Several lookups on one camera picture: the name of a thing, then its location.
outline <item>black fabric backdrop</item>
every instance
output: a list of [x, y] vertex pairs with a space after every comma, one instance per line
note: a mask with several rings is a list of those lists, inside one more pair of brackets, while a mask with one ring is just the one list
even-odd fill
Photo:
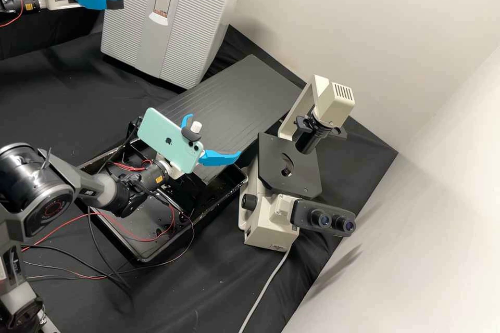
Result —
[[[78, 165], [120, 141], [129, 120], [179, 92], [104, 57], [99, 43], [100, 35], [94, 34], [0, 61], [2, 144], [52, 146], [56, 155]], [[233, 28], [207, 74], [248, 54], [303, 84]], [[345, 128], [347, 141], [327, 139], [317, 148], [323, 184], [318, 199], [358, 213], [396, 151], [351, 118]], [[33, 282], [34, 288], [63, 332], [235, 332], [282, 258], [281, 253], [243, 244], [237, 212], [236, 198], [195, 238], [182, 258], [129, 275], [134, 306], [106, 280], [44, 280]], [[80, 213], [73, 207], [52, 227]], [[113, 264], [122, 264], [123, 255], [102, 233], [97, 230], [96, 234]], [[339, 242], [335, 237], [301, 231], [246, 332], [280, 332]], [[65, 227], [47, 244], [105, 269], [85, 220]], [[32, 249], [25, 254], [31, 262], [92, 274], [58, 253]], [[26, 269], [30, 276], [64, 274], [33, 266]]]
[[[0, 60], [87, 35], [99, 12], [83, 8], [24, 15], [0, 28]], [[12, 19], [0, 15], [0, 24]]]

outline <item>black cable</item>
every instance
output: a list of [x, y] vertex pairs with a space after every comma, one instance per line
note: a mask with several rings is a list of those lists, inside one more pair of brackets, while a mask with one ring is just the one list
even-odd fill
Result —
[[120, 153], [127, 146], [127, 144], [130, 142], [130, 140], [134, 137], [134, 134], [139, 129], [139, 125], [141, 124], [141, 122], [142, 122], [142, 117], [138, 117], [137, 120], [136, 120], [136, 122], [135, 122], [134, 129], [130, 132], [129, 136], [125, 139], [125, 141], [123, 142], [123, 144], [120, 147], [118, 147], [115, 152], [113, 152], [111, 155], [109, 155], [107, 157], [107, 159], [104, 161], [103, 165], [101, 165], [101, 167], [97, 171], [98, 173], [100, 173], [103, 170], [103, 168], [107, 165], [107, 163], [109, 161], [111, 161], [112, 158], [116, 154]]
[[[142, 271], [142, 270], [147, 270], [147, 269], [150, 269], [150, 268], [157, 268], [157, 267], [164, 266], [164, 265], [167, 265], [169, 263], [172, 263], [175, 260], [181, 258], [189, 250], [189, 248], [191, 247], [191, 244], [194, 241], [194, 237], [195, 237], [195, 231], [194, 231], [193, 222], [191, 220], [189, 220], [189, 221], [190, 221], [190, 224], [191, 224], [191, 230], [193, 231], [193, 236], [191, 237], [191, 240], [188, 243], [188, 245], [186, 246], [186, 248], [184, 249], [184, 251], [182, 251], [179, 255], [177, 255], [176, 257], [174, 257], [174, 258], [172, 258], [170, 260], [162, 262], [162, 263], [153, 264], [153, 265], [147, 265], [147, 266], [142, 266], [142, 267], [134, 268], [134, 269], [127, 270], [127, 271], [119, 271], [118, 273], [121, 275], [121, 274], [127, 274], [127, 273], [132, 273], [132, 272], [138, 272], [138, 271]], [[60, 250], [60, 249], [58, 249], [56, 247], [50, 247], [50, 246], [28, 246], [28, 245], [22, 245], [22, 246], [23, 247], [33, 247], [33, 248], [44, 248], [44, 249], [47, 249], [47, 250], [55, 250], [55, 251], [58, 251], [58, 252], [62, 252], [64, 254], [66, 254], [66, 255], [69, 255], [69, 256], [71, 256], [74, 259], [79, 259], [79, 258], [75, 257], [74, 255], [72, 255], [70, 253], [66, 253], [65, 251]], [[82, 262], [82, 264], [90, 266], [89, 264], [86, 264], [84, 261], [81, 261], [81, 262]], [[67, 270], [65, 268], [61, 268], [61, 267], [55, 267], [55, 266], [43, 265], [43, 264], [34, 264], [34, 263], [26, 262], [26, 261], [25, 261], [25, 263], [28, 263], [28, 264], [34, 265], [34, 266], [38, 266], [38, 267], [42, 267], [42, 268], [50, 268], [50, 269], [57, 269], [57, 270], [62, 270], [62, 271], [70, 272], [69, 270]], [[123, 265], [121, 265], [120, 268], [122, 268], [123, 266], [125, 266], [128, 263], [129, 262], [127, 261], [126, 263], [124, 263]], [[92, 266], [90, 266], [90, 268], [93, 269], [93, 270], [95, 270], [96, 272], [102, 274], [103, 276], [109, 277], [108, 274], [106, 274], [106, 273], [104, 273], [102, 271], [96, 270], [96, 268], [92, 268]], [[85, 277], [64, 277], [64, 276], [57, 276], [57, 275], [41, 275], [41, 276], [27, 277], [27, 279], [29, 281], [44, 280], [44, 279], [76, 280], [76, 279], [85, 279]]]
[[114, 283], [116, 286], [118, 286], [127, 296], [132, 300], [132, 296], [130, 295], [129, 291], [121, 284], [120, 280], [117, 280], [114, 278], [112, 275], [107, 274], [106, 272], [101, 271], [100, 269], [94, 267], [92, 264], [87, 263], [83, 259], [79, 258], [76, 255], [73, 255], [72, 253], [65, 251], [63, 249], [53, 247], [53, 246], [41, 246], [41, 245], [21, 245], [21, 247], [30, 247], [30, 248], [39, 248], [39, 249], [46, 249], [46, 250], [53, 250], [60, 252], [66, 256], [69, 256], [70, 258], [75, 259], [76, 261], [80, 262], [81, 264], [87, 266], [88, 268], [92, 269], [93, 271], [96, 271], [98, 273], [101, 273], [103, 276], [107, 276], [107, 278]]
[[44, 249], [44, 250], [53, 250], [53, 251], [57, 251], [57, 252], [60, 252], [66, 256], [69, 256], [70, 258], [73, 258], [75, 259], [77, 262], [85, 265], [86, 267], [92, 269], [93, 271], [96, 271], [100, 274], [102, 274], [103, 276], [110, 276], [109, 274], [107, 274], [106, 272], [103, 272], [101, 271], [99, 268], [96, 268], [94, 267], [92, 264], [86, 262], [85, 260], [79, 258], [78, 256], [76, 255], [73, 255], [71, 252], [68, 252], [68, 251], [65, 251], [63, 249], [60, 249], [58, 247], [53, 247], [53, 246], [43, 246], [43, 245], [21, 245], [21, 247], [23, 248], [26, 248], [26, 247], [29, 247], [29, 248], [39, 248], [39, 249]]
[[94, 241], [94, 245], [95, 245], [95, 248], [97, 249], [97, 252], [99, 253], [99, 255], [101, 256], [101, 259], [103, 259], [103, 261], [106, 263], [106, 265], [108, 266], [108, 268], [111, 270], [111, 273], [112, 274], [115, 274], [118, 278], [119, 278], [119, 283], [122, 285], [122, 286], [125, 286], [127, 289], [130, 289], [130, 285], [123, 279], [123, 277], [113, 268], [113, 266], [110, 264], [110, 262], [106, 259], [106, 257], [104, 256], [103, 252], [101, 251], [101, 248], [99, 247], [99, 244], [97, 243], [97, 239], [95, 239], [95, 235], [94, 235], [94, 230], [92, 229], [92, 221], [90, 219], [90, 215], [91, 212], [90, 212], [90, 206], [87, 207], [87, 218], [88, 218], [88, 222], [89, 222], [89, 230], [90, 230], [90, 234], [92, 236], [92, 240]]

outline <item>black tray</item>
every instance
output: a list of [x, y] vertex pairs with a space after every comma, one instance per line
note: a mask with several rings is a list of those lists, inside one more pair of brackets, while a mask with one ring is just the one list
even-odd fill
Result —
[[[95, 173], [111, 152], [114, 150], [90, 160], [81, 165], [80, 168], [87, 173]], [[124, 158], [120, 159], [120, 162], [137, 165], [140, 164], [142, 156], [154, 158], [155, 152], [140, 139], [136, 139], [132, 142], [132, 146], [127, 148]], [[110, 166], [109, 169], [117, 175], [123, 172], [115, 166]], [[184, 175], [178, 180], [169, 180], [158, 191], [173, 206], [190, 217], [194, 230], [199, 232], [229, 203], [230, 198], [239, 191], [246, 181], [247, 176], [240, 168], [236, 165], [229, 165], [208, 185], [192, 173]], [[87, 206], [81, 201], [79, 206], [86, 212]], [[117, 239], [113, 242], [121, 244], [129, 254], [141, 262], [148, 262], [167, 249], [168, 251], [165, 253], [171, 253], [179, 247], [185, 246], [193, 236], [191, 223], [178, 210], [173, 210], [175, 220], [173, 228], [157, 240], [140, 242], [131, 239], [130, 236], [125, 236], [122, 233], [123, 229], [132, 232], [139, 238], [156, 238], [158, 234], [170, 226], [172, 210], [153, 197], [147, 199], [137, 210], [123, 219], [115, 217], [107, 211], [92, 207], [91, 210], [108, 216], [94, 216], [94, 219], [97, 218], [103, 224], [108, 231], [106, 233], [108, 237], [111, 234]]]

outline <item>mint green iphone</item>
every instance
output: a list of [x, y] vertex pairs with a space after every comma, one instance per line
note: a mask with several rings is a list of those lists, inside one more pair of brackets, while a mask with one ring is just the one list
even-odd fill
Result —
[[181, 128], [154, 108], [148, 108], [138, 137], [184, 173], [193, 172], [203, 152], [201, 142], [184, 138]]

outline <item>white knob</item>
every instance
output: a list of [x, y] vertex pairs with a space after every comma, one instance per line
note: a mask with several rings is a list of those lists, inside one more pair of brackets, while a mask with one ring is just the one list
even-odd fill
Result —
[[198, 121], [193, 121], [193, 123], [191, 124], [191, 131], [195, 134], [199, 134], [201, 129], [202, 129], [202, 123]]

